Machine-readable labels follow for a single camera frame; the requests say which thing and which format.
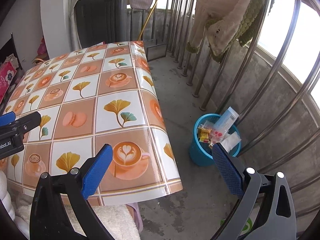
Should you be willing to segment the patterned vinyl tablecloth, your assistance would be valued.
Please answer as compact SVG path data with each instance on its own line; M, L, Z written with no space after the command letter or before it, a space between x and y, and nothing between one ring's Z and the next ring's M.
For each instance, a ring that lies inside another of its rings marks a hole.
M33 196L43 172L66 174L105 144L113 159L91 205L137 203L183 188L142 41L97 44L36 65L4 111L41 116L24 149L1 161L12 190Z

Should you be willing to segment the black door panel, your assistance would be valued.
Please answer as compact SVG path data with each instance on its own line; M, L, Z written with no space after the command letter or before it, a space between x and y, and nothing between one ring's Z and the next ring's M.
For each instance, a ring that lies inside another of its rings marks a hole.
M126 41L124 0L78 0L76 27L82 47Z

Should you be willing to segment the yellow snack packet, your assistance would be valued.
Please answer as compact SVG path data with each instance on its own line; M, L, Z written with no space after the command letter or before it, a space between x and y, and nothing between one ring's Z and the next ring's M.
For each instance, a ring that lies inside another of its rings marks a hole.
M197 138L199 142L209 143L210 142L210 129L206 129L203 127L197 128Z

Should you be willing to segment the pink floral blanket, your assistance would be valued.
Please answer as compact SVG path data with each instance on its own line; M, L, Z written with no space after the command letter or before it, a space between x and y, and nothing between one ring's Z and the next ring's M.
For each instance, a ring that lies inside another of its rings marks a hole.
M0 102L3 101L3 98L9 89L13 78L17 73L19 68L17 57L14 54L7 56L5 61L1 63L0 68Z

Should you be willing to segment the red tote bag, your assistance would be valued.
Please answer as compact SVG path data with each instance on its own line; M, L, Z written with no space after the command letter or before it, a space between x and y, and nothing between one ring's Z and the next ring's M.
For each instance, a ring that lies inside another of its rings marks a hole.
M41 39L41 43L37 49L37 55L33 59L32 63L37 65L37 64L43 63L47 60L49 60L49 55L48 55L46 43L45 43L44 36L43 36Z

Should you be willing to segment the clear plastic wrapper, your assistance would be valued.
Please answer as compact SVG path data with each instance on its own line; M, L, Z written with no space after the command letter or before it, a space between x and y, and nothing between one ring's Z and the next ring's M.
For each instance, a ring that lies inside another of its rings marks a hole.
M204 124L200 124L198 127L203 127L206 129L210 129L210 142L207 144L215 144L217 142L221 142L223 141L223 139L225 139L225 137L227 137L228 133L223 133L222 131L219 131L217 129L215 129L214 124L210 121L205 121Z

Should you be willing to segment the light blue medicine box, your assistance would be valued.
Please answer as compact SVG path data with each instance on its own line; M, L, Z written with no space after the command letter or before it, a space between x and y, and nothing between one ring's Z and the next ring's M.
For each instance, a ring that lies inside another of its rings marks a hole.
M228 107L223 115L221 115L216 121L214 127L219 131L227 132L235 123L238 117L239 114L234 109L232 109L232 107Z

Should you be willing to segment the framed mesh panel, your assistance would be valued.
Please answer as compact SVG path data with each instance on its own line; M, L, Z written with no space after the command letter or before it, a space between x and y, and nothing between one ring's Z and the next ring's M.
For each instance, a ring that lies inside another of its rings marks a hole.
M167 43L149 46L146 49L147 61L149 62L149 61L153 61L153 60L157 60L157 59L161 59L161 58L166 57L167 47L168 47Z

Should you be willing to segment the beige knit sweater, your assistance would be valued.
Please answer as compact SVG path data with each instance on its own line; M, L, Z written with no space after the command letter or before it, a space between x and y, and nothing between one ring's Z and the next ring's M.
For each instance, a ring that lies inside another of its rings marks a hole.
M233 42L244 46L257 29L256 19L266 0L197 0L186 50L197 54L207 39L213 59L221 62Z

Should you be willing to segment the yellow broom stick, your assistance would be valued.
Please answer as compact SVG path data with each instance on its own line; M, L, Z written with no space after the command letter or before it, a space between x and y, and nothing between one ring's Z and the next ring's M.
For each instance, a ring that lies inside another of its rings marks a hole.
M144 30L146 29L146 26L147 26L147 24L148 24L148 22L149 22L149 20L150 20L150 18L152 16L153 12L155 11L155 9L157 7L157 3L158 3L158 0L155 0L155 3L154 3L153 7L150 10L150 13L149 13L148 17L146 18L146 20L145 20L145 22L144 22L144 24L143 24L143 26L141 28L141 31L140 31L140 34L139 34L139 37L138 37L139 41L141 41L143 39L142 36L144 34Z

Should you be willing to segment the white tissue paper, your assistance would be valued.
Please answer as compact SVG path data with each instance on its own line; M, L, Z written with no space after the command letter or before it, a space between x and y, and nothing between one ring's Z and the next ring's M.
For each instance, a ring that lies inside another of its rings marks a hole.
M221 141L222 147L226 150L226 152L230 152L237 144L241 142L241 138L239 137L237 132L233 132L232 134L227 134L227 137Z

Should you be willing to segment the blue plastic trash basket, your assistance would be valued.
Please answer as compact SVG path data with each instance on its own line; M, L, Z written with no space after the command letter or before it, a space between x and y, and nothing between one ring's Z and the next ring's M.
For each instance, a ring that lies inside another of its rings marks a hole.
M191 160L198 166L210 166L214 164L212 153L211 153L214 144L212 145L212 144L199 142L197 138L197 128L200 124L204 124L205 121L210 121L213 124L215 124L220 116L221 115L219 114L205 114L201 116L194 125L193 140L189 147L189 155ZM240 133L237 127L235 126L235 124L233 124L227 132L223 132L223 133L232 134L233 132L237 132L240 137ZM235 148L233 148L228 153L229 155L235 157L240 152L240 149L241 149L241 142L237 144Z

